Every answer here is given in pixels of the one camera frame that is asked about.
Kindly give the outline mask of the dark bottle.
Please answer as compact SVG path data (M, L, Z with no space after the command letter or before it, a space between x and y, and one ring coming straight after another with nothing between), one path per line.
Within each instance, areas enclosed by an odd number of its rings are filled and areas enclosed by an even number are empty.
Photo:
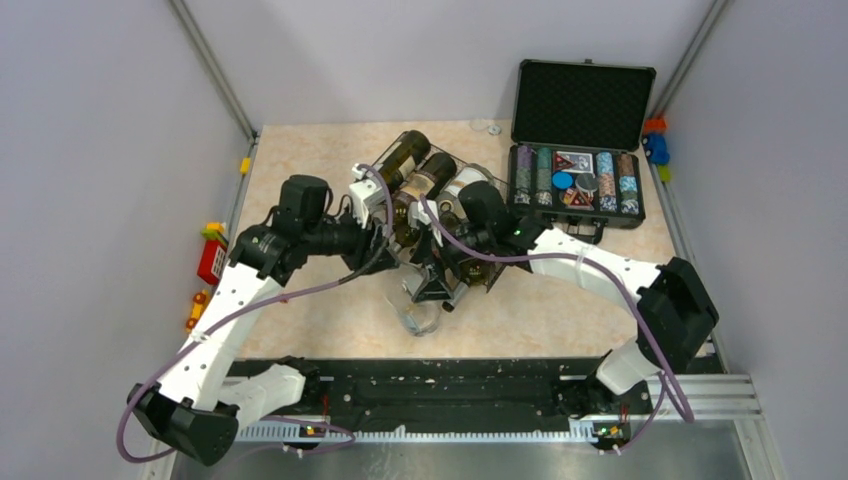
M418 130L408 130L377 160L375 167L391 192L397 191L431 150L429 139Z

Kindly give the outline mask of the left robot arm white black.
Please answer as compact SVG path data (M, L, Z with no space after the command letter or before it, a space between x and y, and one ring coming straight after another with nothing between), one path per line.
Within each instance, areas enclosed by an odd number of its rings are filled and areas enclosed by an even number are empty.
M262 308L334 289L378 272L387 257L392 216L374 217L391 191L372 167L359 164L349 187L353 216L328 219L328 186L295 175L262 223L236 239L214 294L176 356L131 392L116 444L131 463L140 457L124 444L135 417L154 439L211 466L227 454L239 431L283 407L308 413L319 404L318 376L308 362L286 357L237 384L225 379Z

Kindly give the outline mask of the black wire wine rack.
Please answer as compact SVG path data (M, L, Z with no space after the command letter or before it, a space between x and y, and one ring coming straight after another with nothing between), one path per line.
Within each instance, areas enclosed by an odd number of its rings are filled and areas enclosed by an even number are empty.
M455 237L471 231L468 214L459 199L460 191L485 181L504 195L505 181L487 168L467 163L434 146L418 130L402 132L374 162L389 190L385 198L376 181L360 178L349 187L359 212L374 214L381 203L393 214L391 249L422 274L424 279L407 291L415 300L447 300L461 286L490 288L502 271L496 263L471 257L441 238L439 231L424 222L419 199L430 202L440 224Z

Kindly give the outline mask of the green wine bottle back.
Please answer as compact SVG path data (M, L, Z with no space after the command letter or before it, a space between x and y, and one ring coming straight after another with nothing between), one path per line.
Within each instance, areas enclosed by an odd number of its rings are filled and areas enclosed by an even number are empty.
M501 276L505 266L500 263L485 262L479 259L470 259L459 264L459 276L451 272L447 280L453 287L453 299L443 301L441 304L445 312L452 313L462 298L472 288L484 288L488 293Z

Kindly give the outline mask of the clear tall glass bottle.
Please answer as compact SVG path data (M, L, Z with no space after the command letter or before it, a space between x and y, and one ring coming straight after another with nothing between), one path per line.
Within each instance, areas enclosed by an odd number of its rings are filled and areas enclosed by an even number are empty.
M466 164L436 197L438 211L452 211L463 188L479 181L491 182L493 178L487 168L475 163Z

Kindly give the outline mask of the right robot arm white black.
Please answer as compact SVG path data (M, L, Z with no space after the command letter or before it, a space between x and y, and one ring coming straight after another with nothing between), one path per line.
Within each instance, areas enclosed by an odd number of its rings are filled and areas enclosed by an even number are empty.
M628 310L637 334L608 354L586 385L589 404L612 412L637 383L658 373L683 395L684 373L719 320L696 267L674 256L664 264L639 261L581 241L540 218L510 211L484 181L461 192L465 231L451 233L435 203L418 198L410 216L431 228L445 257L458 253L489 263L520 266L534 275L572 282Z

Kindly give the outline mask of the clear round bottle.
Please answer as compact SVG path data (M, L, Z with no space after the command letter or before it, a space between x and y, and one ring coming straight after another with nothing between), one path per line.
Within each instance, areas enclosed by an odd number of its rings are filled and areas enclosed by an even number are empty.
M438 302L413 301L423 281L424 276L418 269L403 265L390 272L385 295L400 324L416 337L434 333L440 326L441 309Z

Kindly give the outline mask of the green wine bottle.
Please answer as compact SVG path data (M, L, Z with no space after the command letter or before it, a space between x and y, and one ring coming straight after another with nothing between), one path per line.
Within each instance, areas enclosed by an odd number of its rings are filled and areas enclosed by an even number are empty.
M453 157L444 152L433 154L418 170L411 173L406 183L393 197L393 204L409 205L421 196L434 200L439 192L456 175Z
M453 287L453 299L443 301L441 304L445 312L452 313L462 298L472 288L484 288L488 293L501 276L505 266L500 263L485 262L479 259L470 259L459 264L459 276L451 272L447 280Z

